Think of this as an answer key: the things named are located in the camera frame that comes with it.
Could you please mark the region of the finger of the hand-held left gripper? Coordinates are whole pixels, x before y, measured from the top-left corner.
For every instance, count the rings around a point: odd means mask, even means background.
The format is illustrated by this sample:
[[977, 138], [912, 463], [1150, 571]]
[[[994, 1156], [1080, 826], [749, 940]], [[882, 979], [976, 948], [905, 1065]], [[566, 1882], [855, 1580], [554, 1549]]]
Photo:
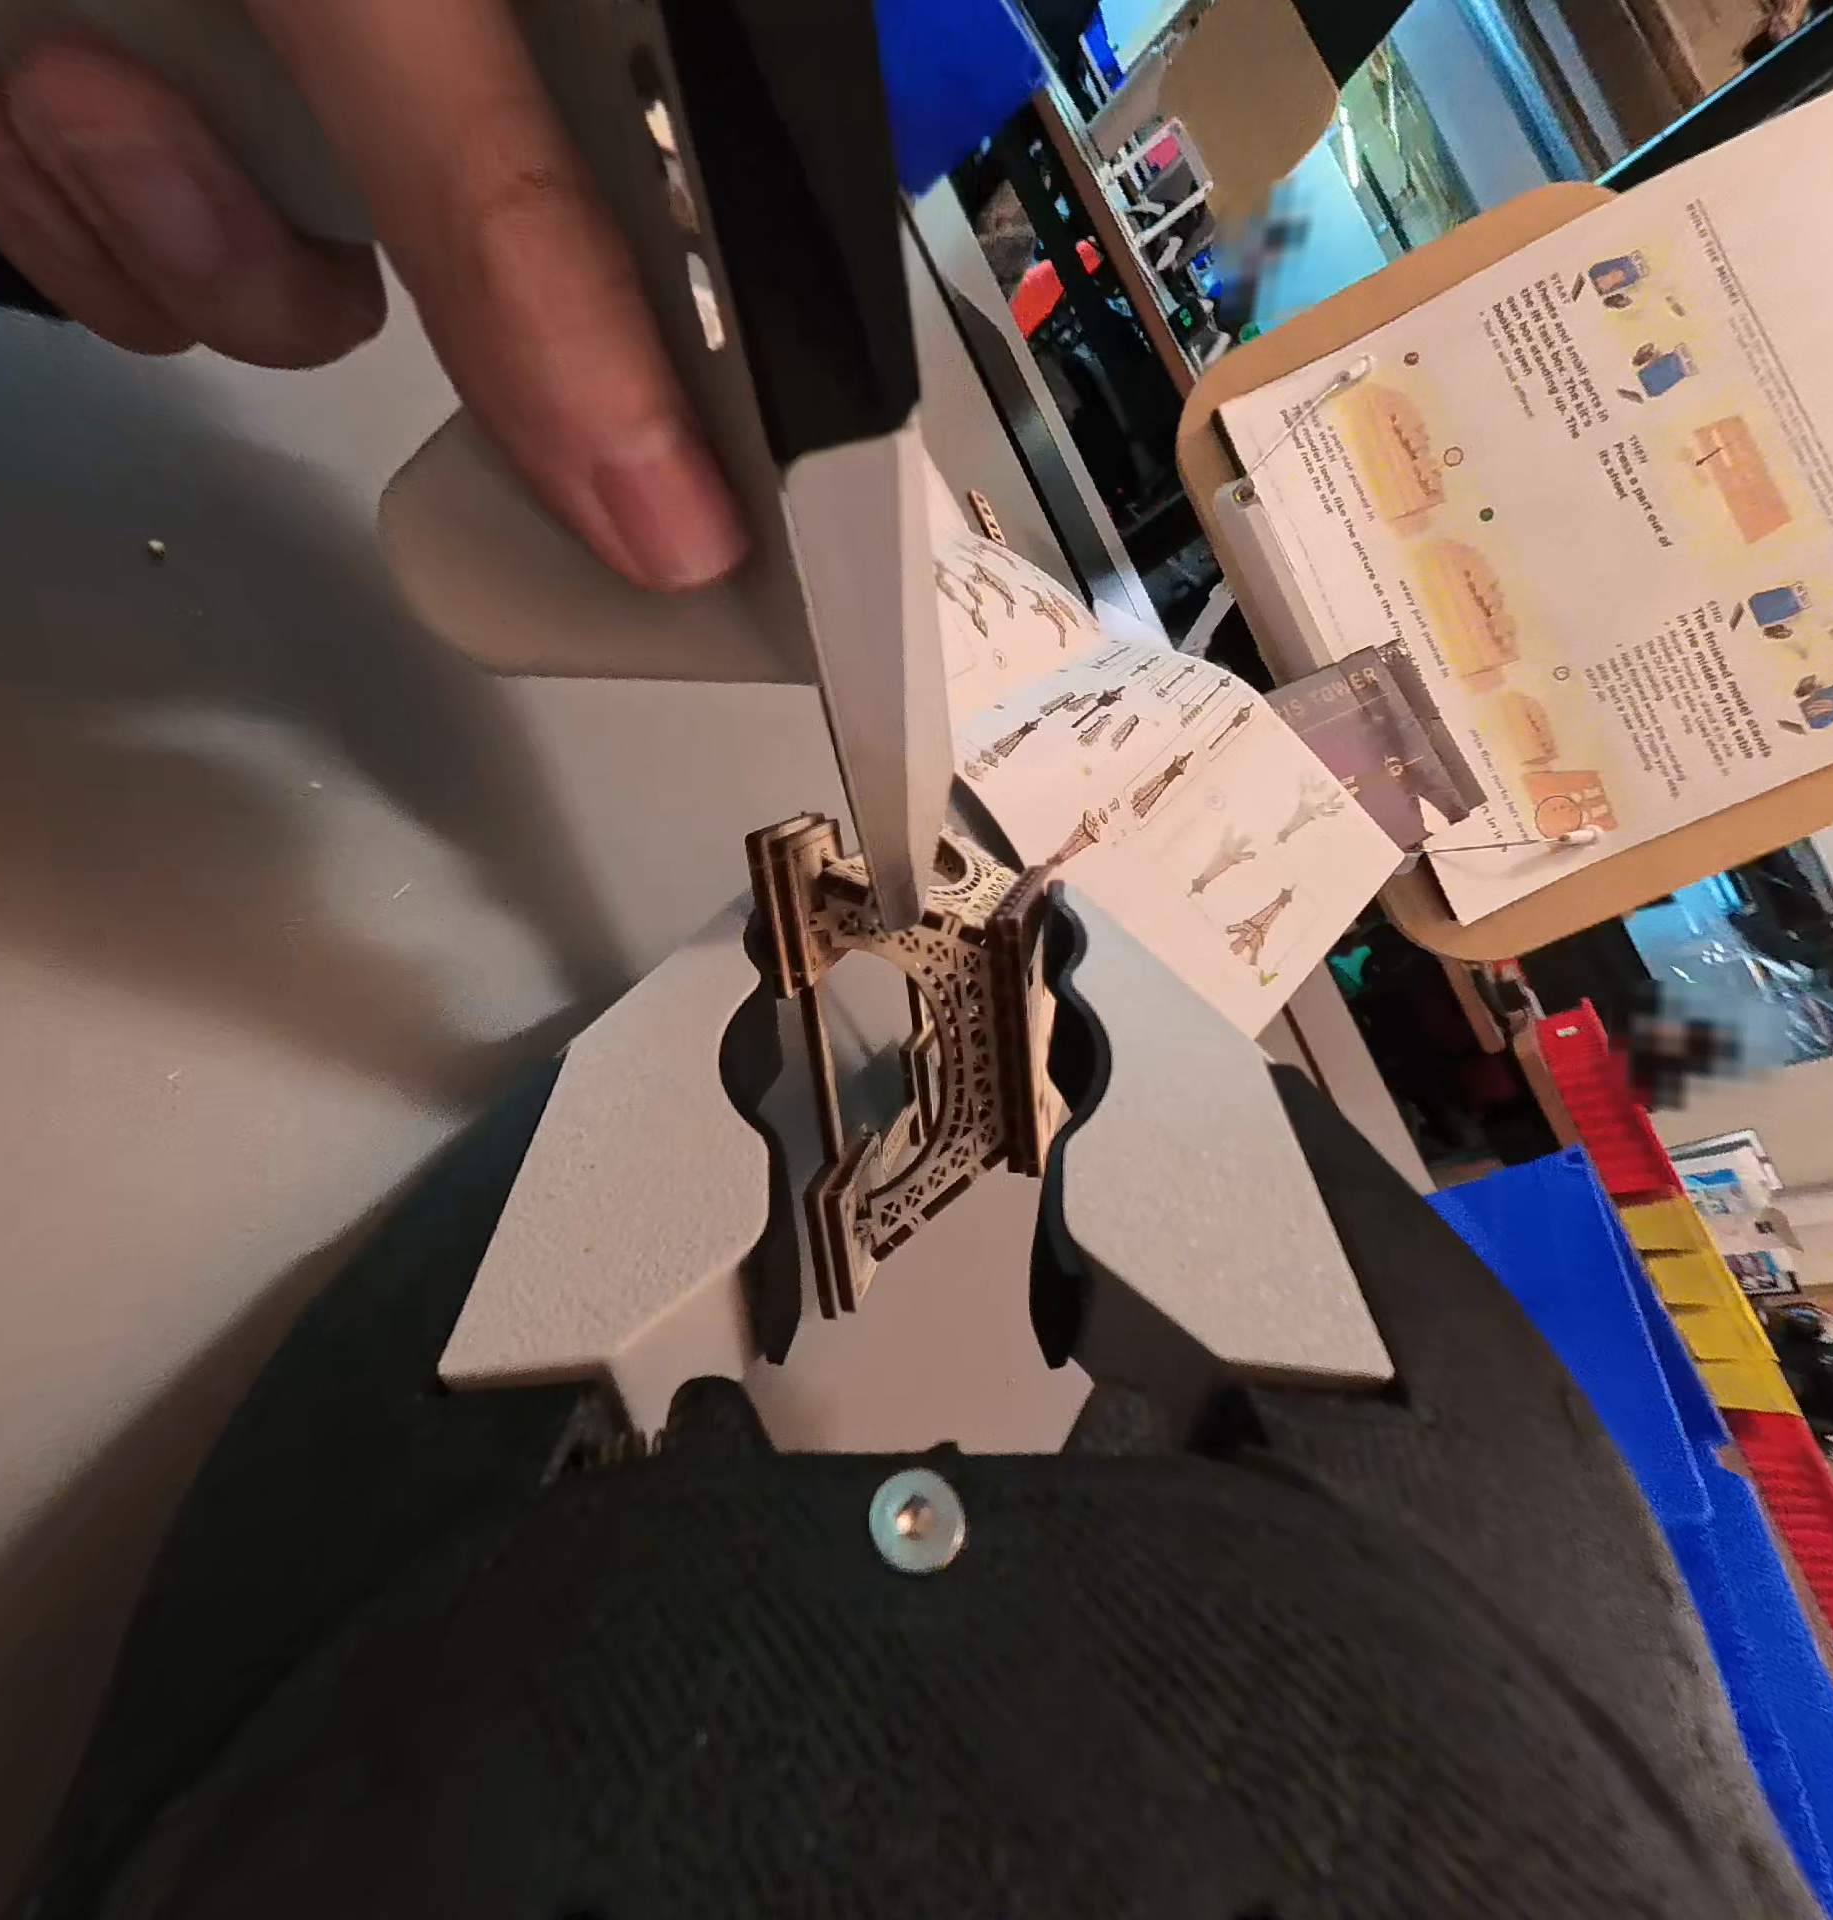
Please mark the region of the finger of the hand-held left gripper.
[[379, 499], [404, 599], [467, 660], [520, 677], [813, 685], [804, 595], [779, 516], [756, 516], [746, 561], [673, 595], [632, 586], [566, 531], [452, 415]]
[[813, 643], [810, 686], [821, 697], [861, 854], [886, 922], [910, 928], [924, 908], [952, 790], [921, 405], [921, 456], [905, 465], [866, 454], [835, 467], [733, 467], [671, 367], [732, 487], [749, 546], [756, 516], [783, 523]]

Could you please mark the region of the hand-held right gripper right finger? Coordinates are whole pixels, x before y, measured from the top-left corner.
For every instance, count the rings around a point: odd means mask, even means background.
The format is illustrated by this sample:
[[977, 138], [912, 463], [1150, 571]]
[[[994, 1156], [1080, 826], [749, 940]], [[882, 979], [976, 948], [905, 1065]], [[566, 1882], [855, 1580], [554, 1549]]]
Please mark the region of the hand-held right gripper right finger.
[[1392, 1386], [1264, 1046], [1062, 881], [1043, 960], [1055, 1126], [1030, 1318], [1044, 1361], [1146, 1395]]

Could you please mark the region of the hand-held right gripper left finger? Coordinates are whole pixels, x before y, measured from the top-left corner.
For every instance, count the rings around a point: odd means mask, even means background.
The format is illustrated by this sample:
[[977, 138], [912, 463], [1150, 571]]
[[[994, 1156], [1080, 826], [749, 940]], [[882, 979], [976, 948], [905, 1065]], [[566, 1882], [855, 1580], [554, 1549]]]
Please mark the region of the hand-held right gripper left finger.
[[786, 1071], [751, 899], [569, 1046], [440, 1357], [451, 1388], [678, 1388], [783, 1364], [804, 1313]]

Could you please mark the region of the wooden tower base model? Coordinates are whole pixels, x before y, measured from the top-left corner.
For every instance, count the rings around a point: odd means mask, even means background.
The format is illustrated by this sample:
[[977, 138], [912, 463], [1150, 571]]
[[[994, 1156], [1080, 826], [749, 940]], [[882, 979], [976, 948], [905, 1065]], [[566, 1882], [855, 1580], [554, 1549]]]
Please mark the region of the wooden tower base model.
[[[1054, 875], [1014, 873], [944, 831], [921, 920], [893, 931], [865, 859], [821, 812], [749, 833], [746, 871], [762, 974], [803, 1015], [824, 1151], [804, 1227], [818, 1303], [835, 1320], [986, 1172], [1046, 1172], [1062, 1112], [1044, 978]], [[898, 974], [908, 1001], [902, 1102], [882, 1127], [848, 1126], [838, 1105], [824, 986], [849, 959]]]

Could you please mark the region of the grey desk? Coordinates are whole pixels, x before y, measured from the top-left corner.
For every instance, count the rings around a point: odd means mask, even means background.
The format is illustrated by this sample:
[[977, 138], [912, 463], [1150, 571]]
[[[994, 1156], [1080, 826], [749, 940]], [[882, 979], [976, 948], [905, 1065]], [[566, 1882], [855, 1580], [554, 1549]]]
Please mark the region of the grey desk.
[[749, 830], [845, 808], [809, 690], [407, 615], [378, 495], [452, 397], [395, 299], [319, 374], [0, 311], [0, 1917], [300, 1303]]

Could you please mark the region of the person's left hand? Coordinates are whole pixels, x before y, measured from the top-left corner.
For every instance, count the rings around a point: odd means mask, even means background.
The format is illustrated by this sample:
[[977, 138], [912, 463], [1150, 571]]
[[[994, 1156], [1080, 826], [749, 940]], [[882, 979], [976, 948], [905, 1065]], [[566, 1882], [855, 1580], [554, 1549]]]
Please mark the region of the person's left hand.
[[[732, 574], [732, 492], [511, 6], [247, 12], [458, 397], [540, 505], [638, 588]], [[304, 236], [177, 86], [87, 34], [0, 76], [0, 253], [64, 319], [151, 358], [317, 370], [387, 317], [375, 253]]]

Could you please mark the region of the folded assembly instruction booklet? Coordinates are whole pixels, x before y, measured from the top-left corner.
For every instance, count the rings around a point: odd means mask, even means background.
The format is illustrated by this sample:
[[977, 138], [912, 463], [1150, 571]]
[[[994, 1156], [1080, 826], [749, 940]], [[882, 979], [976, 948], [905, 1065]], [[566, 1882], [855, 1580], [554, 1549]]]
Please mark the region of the folded assembly instruction booklet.
[[1399, 843], [1237, 676], [1099, 615], [986, 538], [927, 462], [955, 764], [1051, 866], [1251, 1038], [1399, 873]]

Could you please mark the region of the red plastic bin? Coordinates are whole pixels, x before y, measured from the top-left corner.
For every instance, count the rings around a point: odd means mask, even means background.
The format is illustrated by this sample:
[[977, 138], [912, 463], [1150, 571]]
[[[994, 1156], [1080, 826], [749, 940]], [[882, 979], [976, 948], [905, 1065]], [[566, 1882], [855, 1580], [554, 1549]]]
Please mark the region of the red plastic bin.
[[1648, 1108], [1640, 1102], [1623, 1051], [1585, 1001], [1533, 1021], [1536, 1055], [1607, 1195], [1618, 1205], [1684, 1197], [1684, 1178]]
[[1833, 1631], [1833, 1468], [1801, 1414], [1725, 1413], [1758, 1498]]

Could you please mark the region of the blue plastic bin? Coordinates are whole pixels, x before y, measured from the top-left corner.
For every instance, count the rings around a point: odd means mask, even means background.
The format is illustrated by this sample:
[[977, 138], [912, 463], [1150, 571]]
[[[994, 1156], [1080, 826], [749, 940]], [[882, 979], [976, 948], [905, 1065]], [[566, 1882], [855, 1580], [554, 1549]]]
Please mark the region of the blue plastic bin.
[[1833, 1680], [1719, 1409], [1586, 1158], [1431, 1197], [1502, 1279], [1623, 1453], [1713, 1650], [1775, 1825], [1833, 1917]]

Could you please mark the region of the purple puzzle box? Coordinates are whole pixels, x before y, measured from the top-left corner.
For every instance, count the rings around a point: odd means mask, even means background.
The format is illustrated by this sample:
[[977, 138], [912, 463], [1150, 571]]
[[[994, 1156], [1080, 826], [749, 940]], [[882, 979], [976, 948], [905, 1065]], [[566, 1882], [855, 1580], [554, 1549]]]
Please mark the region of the purple puzzle box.
[[1486, 807], [1480, 776], [1399, 643], [1352, 655], [1265, 700], [1408, 857]]

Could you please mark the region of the yellow plastic bin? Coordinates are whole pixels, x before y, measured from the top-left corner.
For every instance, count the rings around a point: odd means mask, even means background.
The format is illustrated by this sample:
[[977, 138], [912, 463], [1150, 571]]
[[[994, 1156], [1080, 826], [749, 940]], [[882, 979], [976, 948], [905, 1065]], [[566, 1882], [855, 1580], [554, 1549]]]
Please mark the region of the yellow plastic bin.
[[1758, 1311], [1686, 1195], [1618, 1203], [1626, 1232], [1721, 1410], [1797, 1416], [1799, 1406]]

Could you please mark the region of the printed instruction sheet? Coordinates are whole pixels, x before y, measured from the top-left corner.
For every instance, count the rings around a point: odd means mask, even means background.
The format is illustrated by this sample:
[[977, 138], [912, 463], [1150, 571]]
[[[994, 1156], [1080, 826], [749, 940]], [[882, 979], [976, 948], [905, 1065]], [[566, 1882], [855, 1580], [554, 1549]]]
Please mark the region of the printed instruction sheet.
[[1303, 631], [1403, 645], [1481, 784], [1454, 923], [1833, 770], [1833, 91], [1217, 428]]

